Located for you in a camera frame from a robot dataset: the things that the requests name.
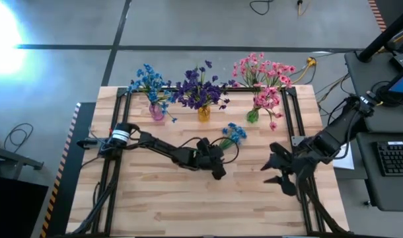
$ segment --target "pink vase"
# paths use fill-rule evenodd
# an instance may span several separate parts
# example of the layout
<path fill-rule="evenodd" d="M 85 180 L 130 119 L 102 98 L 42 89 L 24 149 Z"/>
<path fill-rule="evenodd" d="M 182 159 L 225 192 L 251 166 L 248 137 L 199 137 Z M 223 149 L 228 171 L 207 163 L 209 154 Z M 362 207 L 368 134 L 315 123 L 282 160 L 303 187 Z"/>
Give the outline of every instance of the pink vase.
<path fill-rule="evenodd" d="M 149 111 L 151 114 L 151 117 L 155 120 L 155 121 L 159 121 L 162 120 L 165 116 L 162 113 L 162 109 L 160 108 L 160 106 L 156 103 L 156 104 L 150 104 L 149 105 Z"/>

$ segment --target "yellow and black striped tape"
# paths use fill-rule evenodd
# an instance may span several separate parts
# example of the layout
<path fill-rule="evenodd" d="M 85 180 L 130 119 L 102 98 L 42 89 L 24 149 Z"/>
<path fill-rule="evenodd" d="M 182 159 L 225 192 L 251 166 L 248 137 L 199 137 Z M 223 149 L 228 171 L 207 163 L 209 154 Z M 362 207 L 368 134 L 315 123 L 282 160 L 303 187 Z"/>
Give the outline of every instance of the yellow and black striped tape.
<path fill-rule="evenodd" d="M 63 148 L 63 152 L 62 152 L 61 163 L 59 164 L 59 168 L 57 169 L 54 189 L 52 190 L 52 195 L 50 196 L 49 205 L 48 205 L 48 209 L 46 211 L 46 216 L 44 218 L 42 231 L 40 232 L 40 238 L 46 238 L 46 233 L 48 232 L 48 229 L 49 229 L 50 218 L 51 218 L 52 212 L 54 210 L 57 192 L 58 192 L 59 186 L 61 184 L 63 168 L 65 167 L 65 164 L 67 162 L 69 146 L 71 145 L 72 135 L 73 135 L 74 128 L 75 128 L 75 123 L 77 122 L 78 111 L 80 110 L 80 106 L 81 106 L 81 103 L 77 103 L 77 105 L 75 106 L 74 115 L 73 115 L 73 118 L 71 121 L 71 125 L 69 126 L 67 141 L 65 142 L 65 147 Z"/>
<path fill-rule="evenodd" d="M 376 5 L 375 0 L 368 0 L 368 1 L 371 6 L 372 12 L 376 18 L 376 21 L 378 22 L 378 26 L 381 32 L 384 32 L 386 30 L 386 24 L 384 22 L 384 19 L 382 18 L 381 12 L 378 9 L 378 6 Z"/>

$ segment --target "yellow vase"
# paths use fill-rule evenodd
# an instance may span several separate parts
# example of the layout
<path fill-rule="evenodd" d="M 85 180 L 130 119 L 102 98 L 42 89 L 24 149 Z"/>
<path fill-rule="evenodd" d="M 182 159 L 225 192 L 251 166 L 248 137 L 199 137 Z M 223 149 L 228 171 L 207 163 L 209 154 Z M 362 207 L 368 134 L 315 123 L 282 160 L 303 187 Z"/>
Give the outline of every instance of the yellow vase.
<path fill-rule="evenodd" d="M 210 120 L 210 106 L 199 108 L 198 114 L 200 122 L 208 122 Z"/>

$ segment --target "green vase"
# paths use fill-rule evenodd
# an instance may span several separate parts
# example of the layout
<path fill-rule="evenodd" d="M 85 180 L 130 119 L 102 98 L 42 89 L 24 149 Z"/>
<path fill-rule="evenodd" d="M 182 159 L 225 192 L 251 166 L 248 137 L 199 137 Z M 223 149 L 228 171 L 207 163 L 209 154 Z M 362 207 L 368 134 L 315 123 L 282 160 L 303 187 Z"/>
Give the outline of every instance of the green vase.
<path fill-rule="evenodd" d="M 259 120 L 259 108 L 253 108 L 246 115 L 247 122 L 255 123 Z"/>

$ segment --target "paper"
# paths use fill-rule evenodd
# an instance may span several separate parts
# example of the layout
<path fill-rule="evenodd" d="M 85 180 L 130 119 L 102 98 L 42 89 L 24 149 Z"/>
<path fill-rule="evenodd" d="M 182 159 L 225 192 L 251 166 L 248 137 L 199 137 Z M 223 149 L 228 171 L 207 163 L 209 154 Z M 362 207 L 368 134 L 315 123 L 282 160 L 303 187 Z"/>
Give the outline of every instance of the paper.
<path fill-rule="evenodd" d="M 344 155 L 347 149 L 347 144 L 341 146 L 340 152 L 337 154 L 336 157 L 341 157 Z M 348 147 L 348 154 L 343 159 L 335 159 L 333 160 L 334 168 L 340 169 L 354 169 L 354 162 L 353 162 L 353 154 L 351 153 L 351 146 Z"/>

